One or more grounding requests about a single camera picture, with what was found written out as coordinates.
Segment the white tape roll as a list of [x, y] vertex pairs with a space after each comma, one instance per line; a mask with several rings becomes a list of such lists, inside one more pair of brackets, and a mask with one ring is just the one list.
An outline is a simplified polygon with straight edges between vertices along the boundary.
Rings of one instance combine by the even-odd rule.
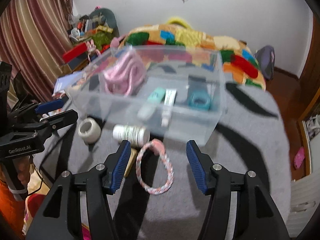
[[94, 144], [101, 135], [101, 128], [93, 118], [86, 118], [80, 122], [78, 135], [85, 144]]

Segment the small tan wooden block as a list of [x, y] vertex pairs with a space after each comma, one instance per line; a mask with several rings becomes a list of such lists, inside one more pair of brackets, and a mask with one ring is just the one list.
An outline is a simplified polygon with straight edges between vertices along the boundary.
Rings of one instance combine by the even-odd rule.
[[136, 162], [136, 157], [137, 157], [137, 150], [134, 148], [131, 148], [131, 154], [130, 154], [130, 158], [129, 161], [127, 163], [127, 167], [124, 173], [124, 178], [128, 177], [131, 171], [132, 166], [134, 165], [134, 163]]

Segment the white green pill bottle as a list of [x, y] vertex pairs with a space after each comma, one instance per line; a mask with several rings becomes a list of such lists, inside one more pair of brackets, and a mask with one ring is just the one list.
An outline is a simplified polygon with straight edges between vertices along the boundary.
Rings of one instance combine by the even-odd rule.
[[143, 147], [150, 141], [150, 132], [145, 127], [139, 126], [116, 125], [112, 135], [116, 141], [127, 140], [133, 147]]

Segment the mint green lotion tube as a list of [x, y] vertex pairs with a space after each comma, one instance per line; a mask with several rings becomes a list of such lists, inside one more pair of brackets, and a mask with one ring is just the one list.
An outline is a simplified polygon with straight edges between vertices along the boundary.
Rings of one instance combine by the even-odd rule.
[[157, 109], [157, 105], [162, 102], [165, 97], [166, 90], [164, 88], [156, 88], [147, 98], [147, 101], [137, 113], [139, 120], [148, 121]]

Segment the white cream tube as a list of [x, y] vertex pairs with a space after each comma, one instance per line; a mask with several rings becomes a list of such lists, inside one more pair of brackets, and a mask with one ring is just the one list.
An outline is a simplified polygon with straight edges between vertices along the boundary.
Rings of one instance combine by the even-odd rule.
[[164, 108], [162, 112], [162, 127], [168, 127], [171, 119], [171, 110], [172, 106], [175, 103], [177, 90], [176, 89], [167, 89], [164, 98]]

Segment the clear plastic storage box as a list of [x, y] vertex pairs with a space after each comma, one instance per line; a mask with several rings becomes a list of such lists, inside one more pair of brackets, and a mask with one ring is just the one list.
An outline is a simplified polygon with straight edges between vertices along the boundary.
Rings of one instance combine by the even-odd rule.
[[111, 48], [66, 89], [82, 113], [205, 145], [226, 108], [222, 57], [183, 46]]

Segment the teal tape roll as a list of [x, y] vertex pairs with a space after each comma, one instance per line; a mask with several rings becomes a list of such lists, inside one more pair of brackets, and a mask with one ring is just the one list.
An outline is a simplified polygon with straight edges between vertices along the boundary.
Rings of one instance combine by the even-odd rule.
[[188, 106], [202, 111], [210, 110], [211, 97], [204, 90], [196, 90], [188, 98]]

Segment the blue white booklet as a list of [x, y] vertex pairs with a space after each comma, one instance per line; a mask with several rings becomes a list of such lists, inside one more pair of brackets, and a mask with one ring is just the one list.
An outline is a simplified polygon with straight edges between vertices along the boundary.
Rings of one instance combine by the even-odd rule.
[[71, 86], [75, 81], [82, 77], [82, 72], [73, 72], [62, 77], [58, 77], [54, 86], [52, 97], [57, 97], [59, 94], [65, 92], [65, 89]]

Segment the red box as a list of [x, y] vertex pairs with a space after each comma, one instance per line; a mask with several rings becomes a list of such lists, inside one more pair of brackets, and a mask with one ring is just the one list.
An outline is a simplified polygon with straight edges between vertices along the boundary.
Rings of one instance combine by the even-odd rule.
[[68, 63], [69, 61], [71, 61], [72, 59], [85, 53], [86, 51], [87, 51], [87, 45], [85, 42], [82, 42], [82, 43], [76, 45], [75, 47], [73, 47], [71, 50], [65, 52], [62, 55], [62, 59], [63, 59], [64, 63]]

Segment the pink bunny toy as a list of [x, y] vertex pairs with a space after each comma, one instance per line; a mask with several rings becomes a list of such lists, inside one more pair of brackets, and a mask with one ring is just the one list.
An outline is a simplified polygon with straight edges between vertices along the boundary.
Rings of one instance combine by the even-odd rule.
[[87, 46], [87, 57], [89, 62], [95, 60], [97, 57], [101, 55], [101, 52], [97, 49], [93, 39], [91, 39], [90, 41], [87, 41], [86, 46]]

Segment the striped pink curtain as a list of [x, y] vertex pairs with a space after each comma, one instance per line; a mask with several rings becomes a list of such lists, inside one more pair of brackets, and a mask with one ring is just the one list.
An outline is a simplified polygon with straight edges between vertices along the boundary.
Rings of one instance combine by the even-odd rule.
[[1, 14], [1, 60], [21, 73], [34, 97], [49, 101], [62, 56], [72, 48], [67, 31], [73, 0], [11, 0]]

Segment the grey black blanket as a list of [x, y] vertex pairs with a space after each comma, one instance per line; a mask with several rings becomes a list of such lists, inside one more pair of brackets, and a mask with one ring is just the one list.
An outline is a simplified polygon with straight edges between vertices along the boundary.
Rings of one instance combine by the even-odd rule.
[[228, 82], [227, 111], [206, 143], [204, 112], [178, 125], [181, 141], [152, 135], [128, 177], [132, 141], [116, 142], [111, 123], [86, 146], [77, 129], [85, 116], [71, 101], [66, 127], [36, 158], [51, 189], [27, 239], [82, 239], [86, 216], [92, 239], [288, 239], [288, 141], [270, 93]]

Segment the brown wooden door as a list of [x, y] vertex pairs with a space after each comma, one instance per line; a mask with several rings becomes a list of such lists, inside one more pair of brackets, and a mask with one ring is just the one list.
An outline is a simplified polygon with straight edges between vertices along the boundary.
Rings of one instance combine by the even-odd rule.
[[319, 19], [313, 16], [313, 27], [308, 57], [299, 78], [301, 101], [306, 108], [300, 120], [306, 118], [319, 98]]

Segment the colourful patchwork quilt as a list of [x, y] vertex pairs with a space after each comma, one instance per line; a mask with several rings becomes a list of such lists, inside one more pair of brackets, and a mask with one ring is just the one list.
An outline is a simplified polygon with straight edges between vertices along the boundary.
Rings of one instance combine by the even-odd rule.
[[259, 63], [244, 41], [229, 36], [210, 36], [202, 31], [166, 23], [138, 27], [125, 35], [118, 48], [125, 45], [173, 45], [217, 50], [222, 57], [223, 71], [231, 74], [233, 82], [266, 89]]

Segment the purple backpack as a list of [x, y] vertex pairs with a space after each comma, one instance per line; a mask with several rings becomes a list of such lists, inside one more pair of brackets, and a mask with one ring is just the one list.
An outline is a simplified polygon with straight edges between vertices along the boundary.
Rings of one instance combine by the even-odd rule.
[[266, 45], [254, 54], [259, 63], [260, 71], [266, 80], [272, 80], [274, 76], [275, 53], [271, 45]]

